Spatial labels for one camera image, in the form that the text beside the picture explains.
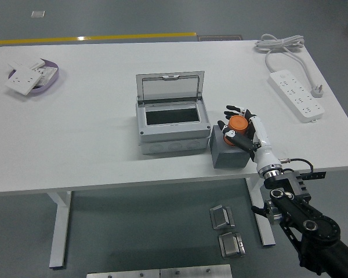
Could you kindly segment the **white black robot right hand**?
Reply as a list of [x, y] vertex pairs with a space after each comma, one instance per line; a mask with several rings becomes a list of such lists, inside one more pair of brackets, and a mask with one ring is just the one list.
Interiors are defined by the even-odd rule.
[[281, 162], [273, 154], [269, 137], [260, 117], [251, 113], [249, 109], [228, 105], [224, 111], [227, 120], [233, 116], [242, 116], [248, 122], [245, 134], [235, 131], [231, 128], [231, 123], [225, 124], [218, 121], [217, 124], [224, 135], [224, 138], [241, 148], [250, 155], [253, 162], [256, 163], [256, 171], [261, 178], [267, 179], [282, 173]]

